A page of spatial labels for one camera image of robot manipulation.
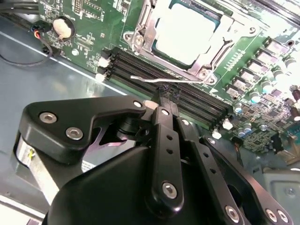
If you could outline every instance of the cpu socket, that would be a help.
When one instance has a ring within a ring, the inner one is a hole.
[[[124,32],[123,38],[135,54],[170,74],[213,85],[213,72],[233,45],[258,31],[247,18],[202,1],[145,0],[135,31]]]

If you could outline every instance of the motherboard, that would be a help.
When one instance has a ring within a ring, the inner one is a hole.
[[[184,116],[255,152],[300,120],[299,10],[291,0],[39,1],[62,57],[144,98],[159,83],[180,87]]]

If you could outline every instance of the red wire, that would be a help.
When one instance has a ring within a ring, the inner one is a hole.
[[[34,32],[34,36],[35,36],[37,39],[40,39],[40,38],[41,38],[41,36],[40,36],[38,30],[36,30],[36,31]]]

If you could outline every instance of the black cable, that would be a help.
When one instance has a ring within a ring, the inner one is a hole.
[[[30,62],[30,63],[20,63],[20,62],[13,62],[13,61],[10,61],[6,58],[4,58],[1,54],[0,54],[0,60],[2,60],[3,62],[5,63],[8,63],[10,65],[13,65],[13,66],[18,66],[18,67],[34,67],[34,66],[39,66],[45,62],[47,62],[52,56],[53,56],[53,50],[51,48],[51,46],[47,43],[47,41],[45,39],[43,39],[42,37],[39,39],[49,50],[49,54],[47,55],[46,58],[44,58],[43,60],[41,61],[38,61],[38,62]]]
[[[0,3],[0,10],[10,8],[38,8],[38,3],[30,1]]]
[[[35,8],[0,9],[0,13],[21,13],[21,14],[39,15],[38,9]]]

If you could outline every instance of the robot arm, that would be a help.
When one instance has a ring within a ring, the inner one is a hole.
[[[100,97],[24,109],[15,154],[51,205],[44,225],[293,224],[222,146],[205,135],[199,141],[173,101],[153,100]],[[126,140],[135,147],[81,171],[86,151]]]

